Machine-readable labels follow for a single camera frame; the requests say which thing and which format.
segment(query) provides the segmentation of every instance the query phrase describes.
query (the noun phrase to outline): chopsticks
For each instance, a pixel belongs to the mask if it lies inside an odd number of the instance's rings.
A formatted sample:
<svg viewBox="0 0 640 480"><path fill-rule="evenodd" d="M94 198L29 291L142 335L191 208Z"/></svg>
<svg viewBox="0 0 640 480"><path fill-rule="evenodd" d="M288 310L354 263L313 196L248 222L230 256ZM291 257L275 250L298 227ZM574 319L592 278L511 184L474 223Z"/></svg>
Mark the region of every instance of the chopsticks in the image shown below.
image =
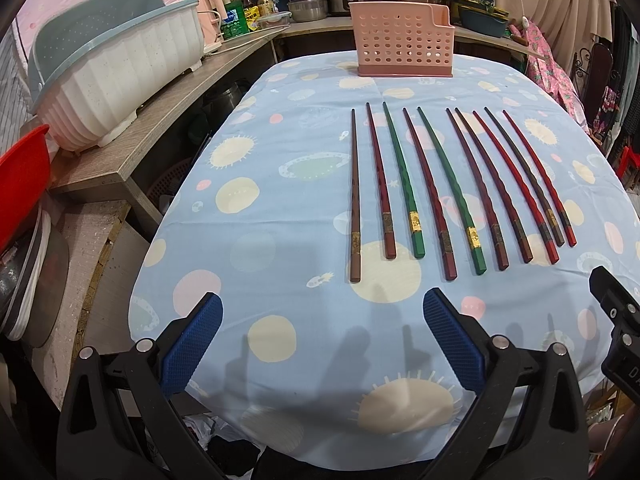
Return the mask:
<svg viewBox="0 0 640 480"><path fill-rule="evenodd" d="M458 272L456 270L456 261L453 257L453 246L451 245L447 221L445 220L442 212L442 204L438 197L438 190L436 189L436 185L433 181L433 175L431 174L427 157L424 155L424 149L420 143L418 133L415 131L414 124L411 117L409 117L409 113L406 111L406 108L403 108L402 112L404 113L404 118L406 119L412 139L414 140L415 150L418 153L418 160L420 161L424 181L427 185L427 191L429 192L431 210L433 211L433 218L438 231L438 240L440 241L440 253L442 256L442 264L444 266L444 276L448 282L451 282L457 278Z"/></svg>
<svg viewBox="0 0 640 480"><path fill-rule="evenodd" d="M480 238L478 237L478 231L476 230L474 221L471 217L471 214L469 213L469 208L466 205L465 197L462 195L462 190L460 189L460 185L458 184L458 181L456 179L456 174L453 172L453 168L451 167L449 160L447 159L447 155L444 153L438 137L436 137L436 133L433 131L433 128L427 120L427 117L424 115L424 112L419 106L418 113L420 114L420 118L422 119L425 128L427 128L429 136L431 137L431 142L433 142L433 145L436 148L438 158L440 159L440 163L442 164L444 172L447 175L447 180L449 181L454 199L456 200L456 204L458 205L460 218L465 225L466 237L469 243L469 249L471 251L471 259L474 261L476 273L484 274L486 272L486 262L484 261L484 254L482 254Z"/></svg>
<svg viewBox="0 0 640 480"><path fill-rule="evenodd" d="M424 239L422 238L422 228L420 227L420 217L418 216L417 205L415 205L414 190L411 187L411 181L409 180L409 172L406 168L404 156L402 156L402 148L400 147L400 141L398 140L398 134L394 128L394 122L391 119L389 108L386 103L382 103L382 107L385 110L386 122L391 132L391 141L396 152L396 161L398 162L398 169L400 171L400 181L402 182L402 192L404 193L404 203L409 215L409 229L411 231L411 241L414 247L414 256L416 258L423 258L425 255Z"/></svg>
<svg viewBox="0 0 640 480"><path fill-rule="evenodd" d="M457 108L456 108L456 113L462 119L467 131L471 130L471 127L466 122L466 119L464 118L462 113L460 113L460 110L458 110ZM478 188L478 191L480 193L480 200L482 201L482 206L484 207L486 219L488 220L489 228L491 231L491 238L494 242L495 256L496 256L496 259L498 260L498 269L504 270L507 267L509 267L509 259L507 257L507 250L504 247L504 239L502 238L502 232L500 231L500 224L498 224L498 217L494 211L494 205L492 204L491 197L489 197L489 193L486 190L486 186L484 184L484 181L482 180L482 173L480 173L480 168L478 168L478 164L474 159L473 153L471 153L471 149L469 148L469 145L466 143L466 139L462 134L462 130L460 130L460 127L458 126L458 123L453 117L451 110L449 110L448 108L447 108L447 115L451 120L451 124L453 124L453 129L456 131L456 134L458 135L460 144L462 144L462 150L465 152L466 160L469 163L469 166L471 168L471 173L473 174L474 180L476 181L476 187Z"/></svg>
<svg viewBox="0 0 640 480"><path fill-rule="evenodd" d="M376 176L378 178L378 191L380 193L380 213L382 215L383 241L385 245L385 256L387 260L396 257L396 238L394 236L394 222L391 216L391 204L389 203L389 193L386 190L385 168L382 165L382 154L378 143L376 125L373 122L371 106L367 103L367 115L369 117L369 130L371 132L371 143L373 145L373 158L376 161Z"/></svg>
<svg viewBox="0 0 640 480"><path fill-rule="evenodd" d="M351 261L349 279L361 279L360 261L360 175L358 172L358 140L356 138L356 110L351 109Z"/></svg>
<svg viewBox="0 0 640 480"><path fill-rule="evenodd" d="M507 189L504 187L504 182L500 178L500 174L498 174L498 170L495 169L494 163L491 160L491 157L486 152L482 142L478 139L473 128L469 125L468 121L464 117L464 115L460 112L458 108L456 108L456 113L459 115L463 124L465 125L466 130L471 135L476 148L480 152L482 156L482 160L486 164L489 169L489 173L491 174L495 187L498 189L498 193L500 194L500 198L502 199L502 203L504 204L504 208L507 211L507 215L509 216L509 220L511 221L511 226L513 227L513 232L516 235L516 241L518 242L518 247L520 248L520 254L522 255L523 261L528 264L533 259L533 253L531 252L531 247L529 245L529 241L527 240L527 235L524 233L524 229L522 228L522 222L520 222L520 216L516 211L516 208L513 206L513 202L511 201L511 197L507 192Z"/></svg>
<svg viewBox="0 0 640 480"><path fill-rule="evenodd" d="M518 162L520 163L520 165L522 166L522 169L524 170L524 173L527 175L527 178L529 179L531 185L533 186L533 191L536 193L536 196L538 197L538 201L540 202L540 205L542 206L542 209L545 212L546 220L549 222L549 226L551 227L551 233L553 234L554 239L556 240L556 245L558 247L563 246L564 237L562 236L562 231L560 230L560 226L558 225L558 220L556 220L556 215L554 215L554 212L551 209L551 206L549 205L548 200L546 199L545 193L544 191L542 191L542 188L540 187L540 184L538 183L538 180L536 179L536 177L533 175L533 172L531 171L531 168L527 164L527 161L524 159L524 157L522 156L522 153L520 152L518 147L515 145L515 143L507 133L507 131L498 122L498 119L496 119L495 116L491 113L491 110L489 110L489 108L485 108L484 110L489 114L489 117L492 118L493 122L498 127L498 129L500 130L500 133L504 137L504 140L506 140L507 144L511 147L511 151L515 154L516 158L518 159Z"/></svg>
<svg viewBox="0 0 640 480"><path fill-rule="evenodd" d="M491 131L489 126L487 126L487 124L482 120L482 117L480 117L478 112L474 111L474 115L476 119L478 119L479 123L482 125L484 130L487 132L487 135L489 135L489 137L493 141L495 147L498 149L498 151L500 152L500 155L502 156L505 163L509 167L511 174L513 175L514 179L518 183L518 186L520 187L520 190L524 196L524 199L526 200L527 205L529 205L531 214L533 215L533 218L536 221L536 225L538 226L538 230L540 231L540 236L542 236L542 241L546 247L546 253L549 256L549 260L551 261L551 264L556 264L560 259L560 257L558 256L558 251L556 251L556 245L554 244L554 241L551 238L551 234L549 234L549 229L546 227L545 219L540 214L540 210L538 209L536 201L533 200L533 197L531 196L529 188L524 183L524 180L522 179L522 176L516 169L513 161L509 158L509 155L507 154L506 150L503 148L503 146L500 144L498 139L495 137L494 133Z"/></svg>
<svg viewBox="0 0 640 480"><path fill-rule="evenodd" d="M485 108L485 110L487 111L487 113L491 114L491 112L487 108ZM507 110L503 110L502 113L505 115L505 117L507 117L507 120L511 123L511 126L520 137L520 140L524 144L524 147L529 152L529 155L531 155L531 158L533 159L533 163L538 168L538 171L540 172L540 176L542 176L542 180L545 181L546 189L548 190L549 195L551 195L551 200L554 202L554 205L556 206L556 211L558 211L558 214L560 215L560 221L562 222L562 227L564 228L566 239L569 241L569 247L573 247L575 244L577 244L577 241L574 235L574 229L571 227L571 222L569 222L569 217L566 211L564 210L564 205L562 205L560 197L556 192L556 188L551 183L551 179L549 178L548 174L546 174L546 170L542 165L542 163L540 162L538 155L533 150L533 148L529 144L529 141L524 136L524 134L522 133L518 125L513 121L513 119L511 119L510 115L507 113Z"/></svg>

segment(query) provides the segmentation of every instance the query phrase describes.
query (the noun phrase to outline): condiment bottle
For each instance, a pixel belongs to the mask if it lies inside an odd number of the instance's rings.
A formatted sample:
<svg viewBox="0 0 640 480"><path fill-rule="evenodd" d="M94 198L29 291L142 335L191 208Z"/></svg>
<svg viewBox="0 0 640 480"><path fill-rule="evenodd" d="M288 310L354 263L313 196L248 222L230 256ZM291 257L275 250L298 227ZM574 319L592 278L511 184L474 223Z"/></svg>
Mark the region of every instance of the condiment bottle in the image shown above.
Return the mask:
<svg viewBox="0 0 640 480"><path fill-rule="evenodd" d="M274 13L273 0L258 0L258 10L261 16L268 16Z"/></svg>

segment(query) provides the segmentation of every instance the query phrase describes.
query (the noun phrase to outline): red plastic stool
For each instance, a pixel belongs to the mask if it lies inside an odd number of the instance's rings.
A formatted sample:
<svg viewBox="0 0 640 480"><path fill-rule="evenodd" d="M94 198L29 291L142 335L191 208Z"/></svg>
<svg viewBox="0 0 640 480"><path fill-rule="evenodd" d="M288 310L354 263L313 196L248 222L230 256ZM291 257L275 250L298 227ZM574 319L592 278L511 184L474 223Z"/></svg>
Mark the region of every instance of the red plastic stool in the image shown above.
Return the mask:
<svg viewBox="0 0 640 480"><path fill-rule="evenodd" d="M620 158L620 164L618 166L618 169L616 170L616 176L620 179L620 182L623 182L622 178L625 176L625 171L629 163L631 163L631 165L636 168L636 173L638 172L638 170L640 170L640 155L635 153L630 147L625 146L625 149L622 150L622 158ZM634 186L636 184L636 179L637 175L634 175L634 177L631 179L632 181L634 181Z"/></svg>

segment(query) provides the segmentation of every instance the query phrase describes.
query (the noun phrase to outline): wooden shelf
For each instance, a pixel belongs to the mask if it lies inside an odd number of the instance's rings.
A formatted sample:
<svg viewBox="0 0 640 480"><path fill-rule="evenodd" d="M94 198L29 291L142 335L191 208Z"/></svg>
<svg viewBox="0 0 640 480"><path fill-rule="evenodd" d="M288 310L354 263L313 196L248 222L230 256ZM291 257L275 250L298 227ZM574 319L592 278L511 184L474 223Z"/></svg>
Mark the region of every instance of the wooden shelf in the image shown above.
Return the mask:
<svg viewBox="0 0 640 480"><path fill-rule="evenodd" d="M167 128L223 75L269 43L279 32L267 34L235 50L220 50L205 58L202 67L184 74L161 89L140 110L138 118L104 148L80 156L59 153L52 164L52 194L68 193L127 181L131 173Z"/></svg>

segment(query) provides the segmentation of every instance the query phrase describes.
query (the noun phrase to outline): dark red chopstick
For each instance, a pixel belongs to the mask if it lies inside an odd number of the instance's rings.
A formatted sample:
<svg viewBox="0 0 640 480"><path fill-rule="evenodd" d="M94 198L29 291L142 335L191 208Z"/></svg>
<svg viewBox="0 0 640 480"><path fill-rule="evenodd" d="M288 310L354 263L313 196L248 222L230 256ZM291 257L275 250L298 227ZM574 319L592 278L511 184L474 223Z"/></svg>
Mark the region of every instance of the dark red chopstick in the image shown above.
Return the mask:
<svg viewBox="0 0 640 480"><path fill-rule="evenodd" d="M458 135L458 139L460 140L460 144L462 144L462 150L465 152L466 160L469 163L471 168L471 173L474 176L474 180L476 181L476 187L480 193L480 200L482 201L482 207L484 207L484 213L486 214L486 219L489 222L489 228L491 231L491 238L494 242L494 250L495 257L498 260L498 269L504 270L509 267L509 259L507 257L507 250L504 247L504 239L502 238L502 232L500 231L500 224L498 224L498 217L494 211L494 205L491 202L491 197L489 197L489 193L486 190L486 186L484 184L484 180L482 180L482 173L480 173L480 168L478 168L478 164L474 159L473 153L471 153L471 149L469 145L466 143L466 139L462 134L462 130L458 126L451 110L447 108L447 115L451 120L451 124L453 124L453 129L456 131Z"/></svg>
<svg viewBox="0 0 640 480"><path fill-rule="evenodd" d="M513 139L511 139L510 135L502 127L502 125L500 124L500 121L496 119L496 117L491 113L491 111L488 108L486 108L485 110L489 114L489 117L492 118L492 121L500 130L500 133L504 137L504 140L506 140L507 144L511 147L511 151L516 156L516 158L518 159L518 162L520 163L522 169L524 170L524 173L527 175L527 178L529 179L529 182L533 187L533 191L536 193L536 196L538 197L538 201L542 206L542 211L545 213L546 220L549 222L549 227L551 227L551 234L554 236L554 239L556 240L556 245L558 247L563 246L564 237L562 236L562 230L558 225L558 220L556 220L556 215L554 214L553 210L551 209L551 206L549 205L549 200L546 199L545 192L542 191L542 188L540 187L540 184L538 183L538 180L536 179L535 175L531 171L531 168L527 164L527 161L525 160L524 156L516 146L515 142L513 142Z"/></svg>
<svg viewBox="0 0 640 480"><path fill-rule="evenodd" d="M575 244L577 244L577 241L574 235L574 229L571 227L571 222L569 222L569 217L567 216L567 213L564 210L564 205L562 205L562 201L560 200L558 193L556 193L556 188L551 183L551 179L549 178L548 174L546 174L545 167L540 162L538 155L533 150L533 148L529 144L529 141L524 136L524 134L522 133L518 125L514 122L513 119L511 119L510 115L507 113L507 110L503 110L502 113L504 114L505 117L507 117L507 120L511 123L511 126L513 126L513 129L520 137L520 140L522 141L525 148L529 152L529 155L531 155L531 158L533 159L533 163L538 168L538 171L542 176L542 180L545 181L545 186L549 194L551 195L551 200L553 200L554 205L556 206L556 211L558 211L558 215L560 216L560 221L562 222L562 227L564 228L564 233L566 234L566 239L569 241L569 246L573 247Z"/></svg>
<svg viewBox="0 0 640 480"><path fill-rule="evenodd" d="M533 253L531 252L531 247L529 245L529 241L527 240L527 235L525 234L524 229L522 228L522 222L520 222L520 216L518 215L516 208L513 206L513 202L511 201L511 197L509 196L507 189L504 187L504 182L500 178L500 174L498 174L498 170L495 169L495 166L493 161L491 160L491 157L486 152L484 146L482 145L482 142L480 142L480 139L478 139L478 136L476 135L475 131L473 131L473 128L469 125L464 115L460 112L458 108L456 108L456 113L458 114L463 124L465 125L466 130L471 135L471 138L473 139L474 144L476 145L476 148L478 148L478 151L482 156L482 160L484 160L484 163L489 169L489 173L491 174L494 180L495 187L497 187L498 189L498 193L500 194L500 198L502 199L504 208L506 209L509 220L511 221L511 226L513 227L513 232L516 235L516 241L518 242L518 247L520 248L520 254L522 255L522 259L526 264L528 264L533 259Z"/></svg>
<svg viewBox="0 0 640 480"><path fill-rule="evenodd" d="M444 266L444 277L448 282L455 280L458 276L456 270L456 261L453 257L453 246L451 245L451 238L449 236L449 229L447 228L447 221L444 218L442 212L442 204L440 203L440 197L438 196L438 190L436 189L435 182L433 181L433 175L427 162L427 157L424 155L424 150L418 133L415 131L414 124L409 117L409 113L406 108L402 109L404 118L409 126L412 139L414 140L415 150L418 153L418 160L420 161L420 167L422 168L422 175L424 181L427 184L427 191L429 192L429 200L431 202L431 211L433 212L433 219L436 223L436 229L438 230L438 240L440 241L440 254L442 256L442 265Z"/></svg>
<svg viewBox="0 0 640 480"><path fill-rule="evenodd" d="M538 226L538 230L540 231L540 236L542 236L542 241L545 244L546 253L549 256L549 261L551 261L552 265L556 264L560 259L560 257L558 256L558 251L556 250L556 245L554 244L553 238L551 237L551 234L549 233L549 229L546 226L545 218L540 213L540 210L538 209L538 205L536 204L536 201L533 200L533 197L531 196L531 192L529 191L529 188L524 183L522 176L516 169L513 161L509 158L509 155L507 154L503 146L500 144L500 142L495 137L494 133L490 130L490 128L486 125L486 123L482 120L482 117L480 117L480 115L476 111L474 111L474 115L476 119L478 119L479 123L482 125L484 130L487 132L487 135L489 135L489 137L495 144L495 147L500 152L500 155L502 156L505 163L509 167L511 174L513 175L514 179L518 183L518 186L520 187L520 190L524 195L524 199L527 201L527 205L529 205L531 214L533 215L533 218L536 221L536 225Z"/></svg>
<svg viewBox="0 0 640 480"><path fill-rule="evenodd" d="M385 167L382 165L382 154L378 144L376 125L373 123L371 106L367 103L367 115L369 117L369 129L371 131L371 143L373 144L373 157L376 161L376 176L378 178L378 191L380 192L380 213L382 214L382 231L385 243L385 256L387 260L396 257L396 237L394 236L394 222L391 217L391 204L389 193L386 190Z"/></svg>

